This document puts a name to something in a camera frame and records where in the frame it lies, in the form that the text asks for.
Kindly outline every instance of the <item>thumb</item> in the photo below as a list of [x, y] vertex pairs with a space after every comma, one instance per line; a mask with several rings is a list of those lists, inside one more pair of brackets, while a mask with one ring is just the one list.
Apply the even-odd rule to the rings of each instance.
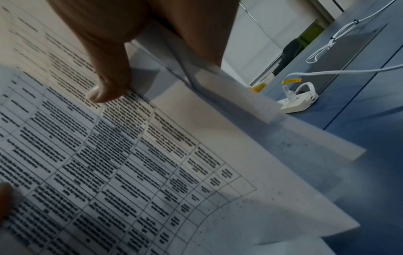
[[13, 205], [13, 187], [7, 182], [0, 183], [0, 222], [8, 215]]

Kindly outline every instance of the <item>table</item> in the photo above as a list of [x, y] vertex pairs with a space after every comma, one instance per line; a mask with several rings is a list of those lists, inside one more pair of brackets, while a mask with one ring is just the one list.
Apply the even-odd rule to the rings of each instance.
[[[291, 62], [261, 93], [284, 98], [281, 81], [305, 71], [307, 57], [326, 44], [346, 23], [364, 18], [389, 0], [358, 0]], [[403, 63], [403, 1], [359, 25], [353, 33], [385, 24], [380, 34], [346, 70], [374, 69]], [[353, 142], [368, 151], [348, 166], [353, 187], [335, 201], [361, 224], [359, 233], [325, 238], [338, 255], [400, 254], [403, 250], [403, 69], [377, 75], [338, 76], [308, 110], [293, 116]]]

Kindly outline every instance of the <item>white paper sheet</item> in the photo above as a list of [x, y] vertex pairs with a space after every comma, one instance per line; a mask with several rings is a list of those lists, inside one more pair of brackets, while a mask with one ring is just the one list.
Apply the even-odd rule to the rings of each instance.
[[133, 45], [136, 88], [85, 100], [97, 77], [75, 39], [43, 1], [15, 2], [1, 9], [17, 69], [1, 73], [0, 179], [23, 199], [7, 255], [251, 254], [359, 226]]

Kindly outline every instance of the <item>finger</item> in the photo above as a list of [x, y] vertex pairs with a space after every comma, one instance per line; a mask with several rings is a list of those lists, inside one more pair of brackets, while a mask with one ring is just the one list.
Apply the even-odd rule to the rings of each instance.
[[0, 222], [8, 215], [13, 206], [13, 187], [7, 183], [0, 183]]
[[123, 95], [131, 82], [124, 47], [147, 21], [143, 0], [48, 0], [84, 46], [100, 83], [87, 98], [104, 103]]
[[147, 0], [200, 56], [221, 66], [238, 0]]

